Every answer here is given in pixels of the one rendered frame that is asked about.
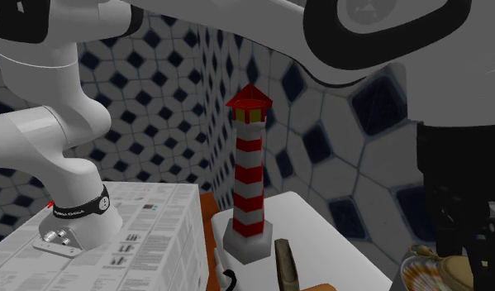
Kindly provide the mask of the red white lighthouse figure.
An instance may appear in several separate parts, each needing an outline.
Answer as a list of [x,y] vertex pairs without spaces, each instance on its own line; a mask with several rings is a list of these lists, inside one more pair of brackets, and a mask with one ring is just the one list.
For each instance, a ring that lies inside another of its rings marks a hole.
[[270,256],[273,225],[264,217],[262,131],[272,100],[249,83],[226,104],[236,130],[233,214],[223,249],[244,265]]

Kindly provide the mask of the newspaper patterned robot stand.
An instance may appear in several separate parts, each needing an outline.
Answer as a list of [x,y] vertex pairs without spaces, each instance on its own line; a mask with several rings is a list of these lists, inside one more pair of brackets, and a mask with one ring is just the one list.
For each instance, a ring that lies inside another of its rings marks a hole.
[[35,249],[44,208],[0,242],[0,291],[205,291],[197,185],[106,186],[123,220],[111,242],[75,258]]

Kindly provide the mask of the small black curved hook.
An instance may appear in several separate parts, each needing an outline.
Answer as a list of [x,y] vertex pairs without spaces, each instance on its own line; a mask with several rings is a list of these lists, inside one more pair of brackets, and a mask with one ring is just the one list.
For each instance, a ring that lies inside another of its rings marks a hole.
[[237,278],[233,270],[227,269],[222,272],[225,279],[226,287],[224,291],[235,291]]

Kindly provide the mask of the dark olive tool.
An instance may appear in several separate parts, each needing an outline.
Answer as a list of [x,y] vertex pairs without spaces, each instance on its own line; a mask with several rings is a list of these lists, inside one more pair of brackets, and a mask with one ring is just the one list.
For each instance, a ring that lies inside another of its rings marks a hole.
[[300,291],[297,267],[287,239],[274,241],[279,291]]

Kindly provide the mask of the tan rounded object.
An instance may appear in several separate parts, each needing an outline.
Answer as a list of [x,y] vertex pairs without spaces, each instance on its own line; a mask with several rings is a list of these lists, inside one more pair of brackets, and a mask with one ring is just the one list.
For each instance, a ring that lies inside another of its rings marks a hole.
[[422,245],[409,246],[408,253],[411,256],[434,260],[440,277],[452,291],[474,291],[474,278],[466,256],[441,257],[432,249]]

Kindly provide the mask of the orange brown panel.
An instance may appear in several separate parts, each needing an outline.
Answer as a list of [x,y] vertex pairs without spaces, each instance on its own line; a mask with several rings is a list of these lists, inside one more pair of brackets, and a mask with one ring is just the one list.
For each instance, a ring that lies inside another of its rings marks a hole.
[[216,260],[214,256],[214,250],[217,245],[212,230],[212,217],[219,212],[219,207],[212,193],[202,193],[199,197],[209,270],[206,291],[221,291],[217,280]]

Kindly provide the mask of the orange striped shell dish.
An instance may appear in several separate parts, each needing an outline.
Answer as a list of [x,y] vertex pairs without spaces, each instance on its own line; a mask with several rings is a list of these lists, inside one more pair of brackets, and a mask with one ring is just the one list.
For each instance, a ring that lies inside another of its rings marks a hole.
[[407,291],[452,291],[432,259],[411,256],[402,262],[400,275]]

